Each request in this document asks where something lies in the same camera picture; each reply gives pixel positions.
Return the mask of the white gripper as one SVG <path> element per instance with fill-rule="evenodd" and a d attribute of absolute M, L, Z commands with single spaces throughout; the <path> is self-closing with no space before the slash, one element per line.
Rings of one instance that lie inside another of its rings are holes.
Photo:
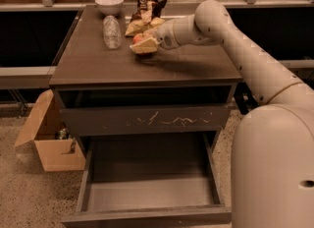
<path fill-rule="evenodd" d="M 141 42 L 131 45 L 131 50 L 134 54 L 150 54 L 158 50 L 159 45 L 167 50 L 179 48 L 175 33 L 174 33 L 174 20 L 169 20 L 163 23 L 158 28 L 150 28 L 146 30 L 143 35 L 144 38 Z"/>

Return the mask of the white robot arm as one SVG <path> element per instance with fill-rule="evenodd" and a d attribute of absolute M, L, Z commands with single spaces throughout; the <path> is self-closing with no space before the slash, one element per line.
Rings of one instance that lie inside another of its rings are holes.
<path fill-rule="evenodd" d="M 233 228 L 314 228 L 314 89 L 237 28 L 215 0 L 147 30 L 131 49 L 187 44 L 221 45 L 260 104 L 235 131 Z"/>

